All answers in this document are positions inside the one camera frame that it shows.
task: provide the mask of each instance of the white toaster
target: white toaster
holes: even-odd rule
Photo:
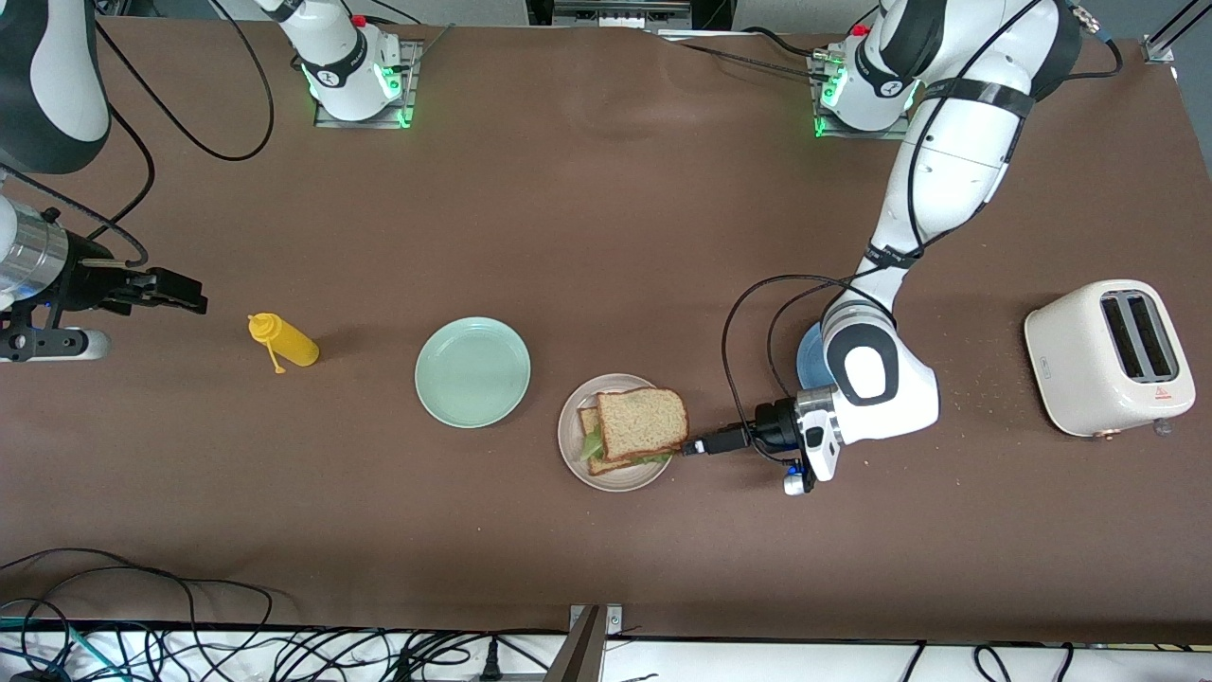
[[[1074,436],[1110,436],[1195,405],[1195,383],[1166,305],[1133,279],[1087,283],[1027,315],[1044,408]]]

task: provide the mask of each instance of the sandwich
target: sandwich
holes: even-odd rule
[[[581,459],[590,476],[641,464],[659,464],[690,437],[686,406],[667,389],[599,394],[596,408],[578,411],[585,445]]]

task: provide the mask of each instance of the white plate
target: white plate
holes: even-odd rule
[[[577,411],[598,406],[598,394],[622,394],[634,389],[654,389],[639,377],[630,374],[604,374],[581,385],[568,396],[560,412],[560,425],[556,436],[560,440],[560,454],[577,478],[599,491],[607,493],[630,493],[652,483],[669,466],[669,460],[661,464],[641,464],[608,471],[601,476],[589,476],[589,465],[581,462],[581,449],[585,445],[585,435],[581,431],[581,417]]]

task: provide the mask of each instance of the plate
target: plate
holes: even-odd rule
[[[630,374],[604,374],[581,385],[568,396],[560,412],[560,424],[556,436],[560,441],[560,454],[564,464],[584,483],[607,493],[630,493],[652,483],[669,466],[669,460],[661,464],[641,464],[608,471],[601,476],[589,476],[589,465],[581,462],[581,448],[585,445],[585,435],[581,430],[581,418],[577,411],[598,406],[598,394],[622,394],[633,389],[656,389],[652,384]]]
[[[480,429],[505,418],[530,386],[530,354],[516,331],[486,316],[454,320],[417,357],[417,396],[434,419]]]

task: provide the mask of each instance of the gray floor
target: gray floor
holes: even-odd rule
[[[371,8],[368,0],[348,0],[355,11]],[[525,0],[387,0],[427,23],[465,25],[519,25],[526,21]],[[222,0],[238,18],[261,17],[252,0]],[[173,17],[213,17],[208,0],[136,0]],[[844,31],[874,4],[873,0],[736,0],[734,27],[765,25],[783,33]],[[1156,30],[1185,0],[1084,0],[1113,35],[1139,39]],[[376,13],[384,10],[377,8]],[[1187,103],[1204,159],[1212,174],[1212,16],[1205,17],[1174,48],[1178,85]]]

